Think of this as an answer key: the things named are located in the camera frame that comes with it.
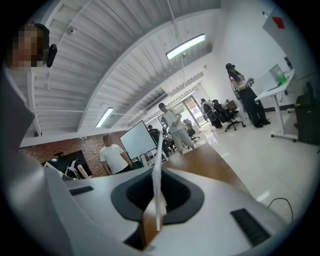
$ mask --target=white desk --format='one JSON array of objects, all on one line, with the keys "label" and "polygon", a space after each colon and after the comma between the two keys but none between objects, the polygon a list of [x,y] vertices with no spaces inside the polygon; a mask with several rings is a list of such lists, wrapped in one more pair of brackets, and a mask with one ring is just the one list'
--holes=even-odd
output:
[{"label": "white desk", "polygon": [[247,193],[219,180],[186,171],[169,171],[198,185],[204,192],[201,209],[187,222],[164,225],[145,251],[152,256],[225,256],[252,248],[230,212],[245,208],[273,235],[284,221]]},{"label": "white desk", "polygon": [[291,139],[293,142],[296,142],[298,139],[298,136],[286,133],[286,131],[285,131],[284,120],[282,118],[280,107],[279,107],[278,100],[277,100],[277,94],[282,93],[283,91],[287,90],[290,82],[292,81],[294,74],[295,74],[295,72],[291,71],[288,74],[289,76],[287,77],[287,82],[285,84],[280,85],[279,87],[271,89],[271,90],[265,90],[258,97],[256,97],[254,100],[258,101],[258,100],[261,100],[266,97],[272,97],[274,100],[275,112],[276,112],[276,115],[278,117],[278,120],[279,120],[281,126],[280,126],[280,132],[272,132],[271,133],[271,138],[279,137],[279,138]]},{"label": "white desk", "polygon": [[[117,185],[149,169],[143,167],[64,184],[68,189],[92,186],[92,191],[75,195],[73,199],[102,232],[123,242],[136,230],[138,223],[124,219],[117,212],[110,194]],[[230,215],[231,211],[242,208],[246,208],[271,235],[285,226],[274,212],[229,184],[181,170],[169,170],[198,185],[204,192],[204,203],[187,222],[164,225],[149,246],[141,251],[143,255],[224,256],[244,252],[252,246]]]}]

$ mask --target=headphones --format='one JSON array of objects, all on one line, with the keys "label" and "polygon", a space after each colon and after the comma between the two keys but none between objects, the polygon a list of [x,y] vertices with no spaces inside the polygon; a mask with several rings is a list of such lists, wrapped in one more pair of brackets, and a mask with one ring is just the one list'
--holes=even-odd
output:
[{"label": "headphones", "polygon": [[52,66],[54,63],[56,54],[58,52],[56,44],[49,43],[49,34],[50,31],[47,29],[47,27],[40,23],[35,23],[33,26],[37,27],[43,32],[43,64],[46,64],[48,68]]},{"label": "headphones", "polygon": [[232,65],[231,63],[228,63],[227,65],[225,65],[226,70],[232,70],[234,69],[236,66]]}]

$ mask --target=tiled floor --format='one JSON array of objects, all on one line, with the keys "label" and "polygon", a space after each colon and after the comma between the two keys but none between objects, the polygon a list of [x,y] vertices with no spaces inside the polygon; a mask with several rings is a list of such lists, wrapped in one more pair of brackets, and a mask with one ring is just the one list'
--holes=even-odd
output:
[{"label": "tiled floor", "polygon": [[[255,128],[237,126],[230,129],[211,131],[208,125],[200,133],[201,139],[196,147],[208,142],[230,165],[252,196],[259,202],[269,205],[275,198],[289,200],[293,216],[296,218],[309,201],[309,190],[318,179],[316,166],[320,154],[317,146],[292,142],[282,138],[271,138],[270,133],[277,132],[278,122],[274,112],[268,113],[270,125]],[[295,114],[283,112],[286,126],[293,127]],[[271,209],[291,221],[291,211],[285,200],[276,200]]]}]

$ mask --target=brick wall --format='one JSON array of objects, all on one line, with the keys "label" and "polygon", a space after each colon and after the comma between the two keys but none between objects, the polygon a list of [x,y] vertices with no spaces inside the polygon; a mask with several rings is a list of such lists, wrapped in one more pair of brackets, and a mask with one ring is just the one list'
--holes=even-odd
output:
[{"label": "brick wall", "polygon": [[[112,136],[113,144],[118,144],[124,149],[120,137],[126,133],[126,131],[113,132]],[[86,163],[88,164],[92,177],[106,176],[100,159],[99,151],[104,147],[103,142],[104,134],[88,136],[85,139],[74,138],[62,141],[56,141],[46,144],[40,144],[35,146],[27,146],[20,148],[20,153],[25,156],[31,156],[37,159],[40,163],[46,162],[55,158],[54,154],[63,152],[63,155],[82,150]]]}]

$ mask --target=person in white clothes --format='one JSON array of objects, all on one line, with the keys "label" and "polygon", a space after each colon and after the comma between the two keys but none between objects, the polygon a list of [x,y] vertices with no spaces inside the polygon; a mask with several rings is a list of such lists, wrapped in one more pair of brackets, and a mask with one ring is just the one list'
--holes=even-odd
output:
[{"label": "person in white clothes", "polygon": [[164,113],[163,119],[165,121],[166,126],[170,129],[170,133],[180,155],[183,154],[183,144],[187,147],[191,147],[194,150],[195,146],[192,144],[192,141],[187,131],[184,129],[182,125],[181,114],[177,113],[172,108],[166,108],[166,105],[163,103],[160,103],[158,107]]},{"label": "person in white clothes", "polygon": [[105,147],[100,150],[100,161],[108,175],[125,173],[132,168],[132,162],[126,152],[116,144],[112,144],[110,135],[103,136]]}]

